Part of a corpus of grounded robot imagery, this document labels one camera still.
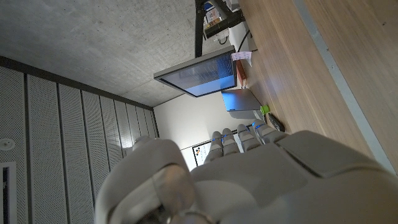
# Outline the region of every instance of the black cable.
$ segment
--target black cable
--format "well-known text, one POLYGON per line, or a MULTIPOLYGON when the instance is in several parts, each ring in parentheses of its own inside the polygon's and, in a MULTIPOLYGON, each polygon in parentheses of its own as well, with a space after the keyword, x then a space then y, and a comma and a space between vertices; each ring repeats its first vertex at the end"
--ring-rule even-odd
POLYGON ((224 41, 224 43, 221 43, 221 41, 220 40, 218 40, 218 42, 221 44, 221 45, 223 45, 223 44, 225 44, 226 43, 226 41, 228 40, 228 36, 226 36, 225 37, 225 41, 224 41))
POLYGON ((250 30, 248 30, 248 31, 246 32, 246 35, 243 37, 243 40, 242 40, 242 42, 241 42, 241 45, 240 45, 239 48, 238 48, 238 52, 241 51, 241 47, 242 47, 242 45, 243 45, 243 42, 244 42, 244 40, 246 40, 246 37, 249 35, 249 33, 250 33, 250 30))

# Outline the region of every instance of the white wall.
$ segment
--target white wall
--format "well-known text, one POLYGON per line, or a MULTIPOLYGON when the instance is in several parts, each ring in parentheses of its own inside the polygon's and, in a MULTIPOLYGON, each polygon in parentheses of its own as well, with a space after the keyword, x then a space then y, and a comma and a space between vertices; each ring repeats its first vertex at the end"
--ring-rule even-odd
POLYGON ((221 92, 194 98, 182 95, 154 108, 159 136, 171 139, 180 149, 211 139, 214 131, 235 130, 251 119, 232 118, 221 92))

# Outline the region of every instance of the wooden desk surface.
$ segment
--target wooden desk surface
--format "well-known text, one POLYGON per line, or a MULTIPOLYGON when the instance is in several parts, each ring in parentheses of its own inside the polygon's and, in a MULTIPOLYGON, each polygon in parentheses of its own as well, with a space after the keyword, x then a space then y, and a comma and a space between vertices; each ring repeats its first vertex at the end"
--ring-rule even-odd
POLYGON ((287 132, 310 130, 372 153, 292 0, 240 1, 258 52, 248 85, 287 132))

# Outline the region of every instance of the paper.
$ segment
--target paper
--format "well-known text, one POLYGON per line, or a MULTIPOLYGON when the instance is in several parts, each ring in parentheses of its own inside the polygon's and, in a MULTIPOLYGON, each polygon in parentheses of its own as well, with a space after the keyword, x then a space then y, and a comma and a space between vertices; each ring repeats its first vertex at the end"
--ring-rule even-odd
POLYGON ((232 53, 232 61, 246 59, 251 66, 251 52, 232 53))

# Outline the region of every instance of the green object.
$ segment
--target green object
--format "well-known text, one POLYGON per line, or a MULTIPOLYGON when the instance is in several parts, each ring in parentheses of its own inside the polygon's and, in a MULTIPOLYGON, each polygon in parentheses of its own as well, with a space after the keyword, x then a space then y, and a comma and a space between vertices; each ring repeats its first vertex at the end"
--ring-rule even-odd
POLYGON ((268 107, 268 105, 264 105, 264 106, 260 107, 260 110, 261 110, 262 115, 266 115, 266 113, 269 112, 269 107, 268 107))

